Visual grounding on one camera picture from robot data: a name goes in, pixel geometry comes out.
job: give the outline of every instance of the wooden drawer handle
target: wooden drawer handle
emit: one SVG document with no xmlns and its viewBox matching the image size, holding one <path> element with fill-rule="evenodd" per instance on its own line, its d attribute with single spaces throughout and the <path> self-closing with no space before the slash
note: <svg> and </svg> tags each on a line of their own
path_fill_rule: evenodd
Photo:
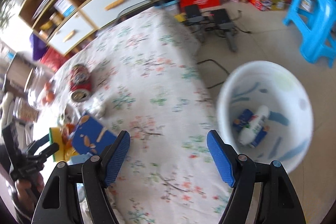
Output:
<svg viewBox="0 0 336 224">
<path fill-rule="evenodd" d="M 76 34 L 76 31 L 71 31 L 65 38 L 63 38 L 63 42 L 67 42 L 71 37 L 73 37 Z"/>
<path fill-rule="evenodd" d="M 121 4 L 123 4 L 124 2 L 126 2 L 127 0 L 116 0 L 115 2 L 112 2 L 111 4 L 107 5 L 105 7 L 105 11 L 111 10 Z"/>
</svg>

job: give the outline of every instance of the blue plastic stool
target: blue plastic stool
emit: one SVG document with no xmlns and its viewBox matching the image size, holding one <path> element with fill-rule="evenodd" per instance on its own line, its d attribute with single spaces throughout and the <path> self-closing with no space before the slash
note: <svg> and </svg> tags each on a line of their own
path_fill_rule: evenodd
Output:
<svg viewBox="0 0 336 224">
<path fill-rule="evenodd" d="M 290 21 L 293 21 L 297 26 L 303 37 L 300 52 L 309 63 L 315 63 L 318 58 L 325 56 L 329 58 L 331 68 L 336 58 L 336 41 L 330 35 L 336 21 L 336 1 L 317 0 L 312 13 L 300 9 L 300 4 L 301 0 L 292 1 L 283 24 L 287 26 Z M 307 17 L 307 24 L 299 14 Z M 326 39 L 331 47 L 325 44 Z"/>
</svg>

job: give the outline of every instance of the red soda can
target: red soda can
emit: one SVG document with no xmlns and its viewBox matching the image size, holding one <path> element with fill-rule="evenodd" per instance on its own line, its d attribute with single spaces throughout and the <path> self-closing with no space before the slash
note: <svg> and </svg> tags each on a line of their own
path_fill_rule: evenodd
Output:
<svg viewBox="0 0 336 224">
<path fill-rule="evenodd" d="M 91 77 L 88 68 L 83 64 L 73 66 L 70 72 L 70 96 L 76 102 L 84 102 L 92 95 Z"/>
</svg>

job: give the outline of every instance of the drawer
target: drawer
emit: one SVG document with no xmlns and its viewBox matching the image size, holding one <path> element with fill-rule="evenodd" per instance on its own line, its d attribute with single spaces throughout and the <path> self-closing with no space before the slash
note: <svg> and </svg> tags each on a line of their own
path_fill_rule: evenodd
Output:
<svg viewBox="0 0 336 224">
<path fill-rule="evenodd" d="M 138 7 L 142 6 L 140 4 L 146 0 L 124 0 L 121 4 L 106 10 L 105 7 L 114 3 L 117 0 L 91 0 L 88 4 L 86 4 L 82 11 L 86 13 L 86 15 L 95 23 L 99 28 L 105 26 L 106 24 L 110 23 L 111 21 L 115 20 L 120 12 L 123 10 L 139 4 Z"/>
<path fill-rule="evenodd" d="M 87 21 L 78 12 L 75 13 L 59 31 L 48 42 L 49 46 L 52 46 L 61 54 L 67 54 L 71 51 L 85 36 L 95 29 L 87 23 Z M 73 35 L 64 42 L 64 39 L 72 32 Z"/>
</svg>

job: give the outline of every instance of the floral pattern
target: floral pattern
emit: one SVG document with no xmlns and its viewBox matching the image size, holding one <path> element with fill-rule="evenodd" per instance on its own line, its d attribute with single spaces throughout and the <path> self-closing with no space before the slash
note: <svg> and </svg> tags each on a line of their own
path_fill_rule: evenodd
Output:
<svg viewBox="0 0 336 224">
<path fill-rule="evenodd" d="M 78 107 L 89 110 L 98 100 L 106 106 L 103 126 L 131 135 L 108 188 L 120 223 L 217 224 L 225 209 L 231 189 L 206 144 L 217 122 L 197 71 L 199 45 L 173 17 L 150 8 L 102 32 L 55 75 L 56 98 L 40 114 L 40 132 L 69 103 L 68 75 L 81 63 L 91 71 L 93 95 Z"/>
</svg>

